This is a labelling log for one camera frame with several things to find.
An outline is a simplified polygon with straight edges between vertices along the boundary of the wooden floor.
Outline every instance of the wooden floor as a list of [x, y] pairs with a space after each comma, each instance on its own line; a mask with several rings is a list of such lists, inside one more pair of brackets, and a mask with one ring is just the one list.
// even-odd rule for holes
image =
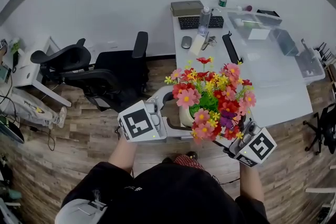
[[[148, 65], [151, 94], [175, 69], [175, 60], [152, 61]], [[21, 212], [26, 223], [54, 223], [65, 195], [97, 162], [108, 159], [118, 141], [114, 133], [117, 126], [114, 111], [99, 112], [79, 89], [59, 86], [55, 91], [73, 103], [68, 109], [65, 127], [51, 132], [56, 140], [55, 151], [49, 150], [45, 133], [34, 133], [23, 127], [24, 145], [17, 145], [0, 135], [0, 153], [7, 155], [14, 171], [14, 188], [23, 194]], [[327, 80], [311, 84], [308, 91], [315, 112], [330, 103]], [[59, 111], [60, 105], [49, 97], [44, 102]], [[178, 110], [173, 104], [164, 113], [178, 121]], [[303, 126], [302, 121], [310, 119], [311, 115], [307, 115], [268, 128], [278, 147], [259, 171], [270, 223], [315, 223], [320, 205], [329, 198], [328, 195], [306, 194], [304, 191], [308, 186], [332, 186], [336, 175], [335, 172], [328, 173], [329, 166], [336, 162], [327, 148], [323, 147], [319, 156], [304, 151], [313, 139], [313, 132]], [[134, 175], [160, 163], [166, 156], [189, 150], [198, 151], [199, 161], [221, 183], [239, 177], [238, 163], [224, 154], [220, 147], [210, 142], [198, 146], [178, 140], [139, 146]], [[239, 181], [224, 185], [223, 189], [235, 198], [239, 195]]]

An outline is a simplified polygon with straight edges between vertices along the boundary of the computer mouse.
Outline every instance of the computer mouse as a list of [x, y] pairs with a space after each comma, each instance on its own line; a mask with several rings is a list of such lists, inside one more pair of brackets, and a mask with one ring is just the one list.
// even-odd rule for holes
[[181, 46], [184, 49], [189, 49], [191, 47], [193, 39], [190, 36], [184, 36], [182, 38]]

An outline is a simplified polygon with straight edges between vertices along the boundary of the chair armrest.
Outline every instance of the chair armrest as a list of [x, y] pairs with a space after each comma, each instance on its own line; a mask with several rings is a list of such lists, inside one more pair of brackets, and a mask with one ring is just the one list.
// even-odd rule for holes
[[132, 58], [142, 58], [147, 50], [148, 45], [148, 33], [147, 32], [139, 32], [136, 37]]

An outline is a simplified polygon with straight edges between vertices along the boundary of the keyboard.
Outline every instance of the keyboard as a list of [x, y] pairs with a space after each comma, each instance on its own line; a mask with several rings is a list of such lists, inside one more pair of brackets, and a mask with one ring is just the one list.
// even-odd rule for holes
[[[179, 17], [181, 30], [198, 29], [199, 16]], [[209, 28], [223, 28], [224, 19], [222, 16], [211, 16]]]

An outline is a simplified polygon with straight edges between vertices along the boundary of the flower bouquet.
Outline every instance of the flower bouquet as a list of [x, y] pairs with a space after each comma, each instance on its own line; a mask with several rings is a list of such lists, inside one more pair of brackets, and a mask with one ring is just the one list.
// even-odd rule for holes
[[[256, 103], [252, 83], [239, 76], [239, 65], [228, 63], [215, 73], [205, 71], [212, 57], [197, 61], [203, 64], [203, 72], [197, 72], [188, 61], [183, 73], [178, 68], [165, 79], [165, 83], [174, 84], [173, 97], [180, 107], [181, 122], [192, 128], [197, 140], [213, 141], [217, 136], [241, 139], [238, 123]], [[182, 120], [183, 113], [189, 115], [189, 122]]]

